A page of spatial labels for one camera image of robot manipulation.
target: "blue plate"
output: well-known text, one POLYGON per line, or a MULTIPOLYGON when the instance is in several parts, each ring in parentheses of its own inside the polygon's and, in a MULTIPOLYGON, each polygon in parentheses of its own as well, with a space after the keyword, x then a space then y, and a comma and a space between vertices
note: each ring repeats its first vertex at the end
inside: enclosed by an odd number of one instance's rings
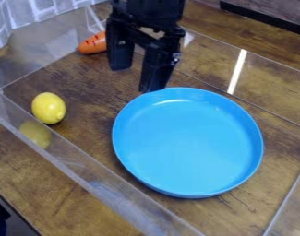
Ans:
POLYGON ((238 187, 262 164, 255 120, 232 100, 198 88, 166 88, 137 97, 113 127, 119 159, 159 192, 186 198, 238 187))

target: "yellow lemon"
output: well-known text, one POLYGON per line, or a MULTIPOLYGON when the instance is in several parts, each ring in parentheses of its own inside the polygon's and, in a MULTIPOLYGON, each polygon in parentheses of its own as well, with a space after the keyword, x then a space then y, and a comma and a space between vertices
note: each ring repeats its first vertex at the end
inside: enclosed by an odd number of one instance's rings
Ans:
POLYGON ((44 124, 36 121, 26 121, 20 127, 21 133, 42 148, 48 148, 52 143, 52 132, 44 124))
POLYGON ((44 92, 33 100, 32 110, 42 122, 56 124, 65 117, 67 104, 55 93, 44 92))

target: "toy carrot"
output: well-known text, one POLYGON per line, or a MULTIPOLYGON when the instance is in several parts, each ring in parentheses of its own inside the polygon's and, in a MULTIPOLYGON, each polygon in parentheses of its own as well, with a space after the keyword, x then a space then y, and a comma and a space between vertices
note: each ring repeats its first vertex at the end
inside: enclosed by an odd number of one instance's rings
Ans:
POLYGON ((77 48, 83 54, 95 54, 107 51, 105 31, 84 40, 77 48))

